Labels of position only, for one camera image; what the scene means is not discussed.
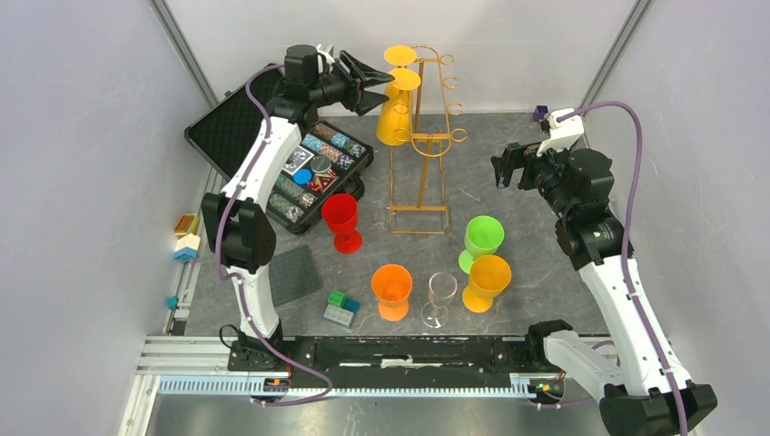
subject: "gold metal rack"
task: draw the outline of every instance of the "gold metal rack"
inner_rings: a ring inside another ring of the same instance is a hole
[[[384,105],[383,106],[383,113],[380,116],[380,124],[382,124],[382,118],[383,116],[386,116],[386,111],[395,111],[397,114],[405,115],[405,119],[401,121],[402,124],[407,124],[406,127],[403,127],[396,123],[396,128],[391,132],[392,137],[396,138],[396,141],[386,143],[386,144],[393,144],[393,143],[400,143],[405,144],[406,142],[409,142],[418,154],[422,155],[422,173],[420,175],[420,189],[417,193],[417,202],[414,204],[395,204],[394,203],[394,193],[395,193],[395,179],[396,174],[394,170],[394,148],[397,145],[392,145],[390,147],[390,208],[388,210],[388,224],[390,231],[392,233],[411,233],[411,234],[446,234],[449,231],[450,228],[450,219],[449,219],[449,205],[447,203],[447,194],[446,194],[446,174],[444,172],[444,155],[449,152],[449,150],[452,147],[452,144],[454,143],[461,143],[468,139],[468,132],[465,129],[451,128],[451,122],[449,120],[450,116],[454,115],[460,115],[462,114],[462,104],[460,102],[452,102],[447,103],[447,96],[446,96],[446,90],[447,89],[454,89],[458,85],[458,78],[454,75],[448,75],[444,76],[443,72],[443,66],[452,65],[454,63],[454,56],[452,54],[439,54],[438,51],[436,51],[433,47],[427,46],[427,45],[415,45],[411,47],[413,50],[417,49],[424,49],[431,51],[434,56],[433,57],[419,57],[415,59],[413,62],[410,62],[408,64],[416,64],[418,66],[418,73],[417,75],[420,78],[419,85],[417,86],[417,96],[415,98],[415,104],[414,104],[414,119],[412,120],[412,117],[410,115],[411,108],[412,108],[412,94],[411,90],[407,90],[407,95],[405,97],[406,103],[404,103],[402,98],[398,102],[390,102],[390,105]],[[396,64],[394,63],[398,68],[405,68],[407,64]],[[422,86],[423,86],[423,77],[425,73],[425,64],[435,64],[438,69],[439,73],[439,86],[441,88],[441,101],[443,104],[444,109],[444,119],[446,122],[446,128],[440,128],[438,132],[434,133],[426,133],[420,131],[420,107],[422,104]],[[403,93],[404,91],[393,91],[391,89],[391,92],[395,93]],[[380,135],[380,126],[378,126],[378,135]],[[440,170],[440,189],[441,189],[441,204],[425,204],[423,202],[423,196],[425,193],[425,185],[428,178],[428,167],[430,163],[430,159],[438,159],[439,160],[439,170]],[[395,217],[396,213],[400,212],[433,212],[433,213],[443,213],[444,214],[444,225],[443,229],[441,230],[398,230],[395,228]]]

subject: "toy block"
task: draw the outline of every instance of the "toy block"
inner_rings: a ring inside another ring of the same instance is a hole
[[[548,115],[548,106],[535,106],[535,113],[532,114],[533,121],[543,121]]]
[[[201,223],[201,219],[198,218],[197,213],[187,213],[182,215],[176,227],[173,229],[173,233],[176,237],[181,238],[186,234],[198,233],[198,224]]]
[[[326,306],[326,312],[323,313],[323,319],[333,322],[342,327],[350,328],[353,325],[353,318],[356,316],[351,311],[346,311],[341,307],[329,304]]]
[[[173,250],[173,258],[181,262],[191,261],[198,255],[198,248],[200,246],[200,236],[192,233],[187,234],[176,242],[176,247]]]
[[[346,311],[351,311],[353,313],[358,312],[359,308],[360,308],[359,302],[355,300],[351,300],[350,298],[345,299],[345,303],[342,305],[342,309]]]
[[[342,307],[345,304],[345,292],[337,291],[336,289],[334,291],[331,291],[331,294],[329,295],[328,303],[332,306]]]

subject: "blue poker chip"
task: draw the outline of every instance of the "blue poker chip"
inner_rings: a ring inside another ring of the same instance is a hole
[[[301,169],[298,172],[294,173],[294,182],[296,184],[302,185],[307,184],[312,179],[312,173],[311,170]]]

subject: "black cable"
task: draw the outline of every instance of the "black cable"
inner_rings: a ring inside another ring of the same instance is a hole
[[[228,350],[232,351],[232,345],[229,345],[227,342],[225,342],[224,338],[222,337],[222,331],[227,327],[230,327],[235,332],[236,336],[241,335],[241,330],[232,324],[224,324],[222,327],[219,328],[219,341],[222,343],[222,345],[227,347]]]

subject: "white wall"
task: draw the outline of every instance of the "white wall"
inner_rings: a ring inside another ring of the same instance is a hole
[[[0,434],[116,434],[206,108],[143,0],[0,9]]]
[[[599,100],[631,104],[645,134],[634,214],[649,299],[696,382],[719,400],[708,435],[767,434],[770,388],[770,3],[654,2]],[[633,127],[589,116],[625,211]]]
[[[286,47],[335,44],[390,70],[390,45],[452,53],[449,92],[467,111],[532,110],[580,102],[633,0],[167,0],[219,98]],[[440,109],[437,81],[425,108]],[[346,114],[339,105],[328,113]]]

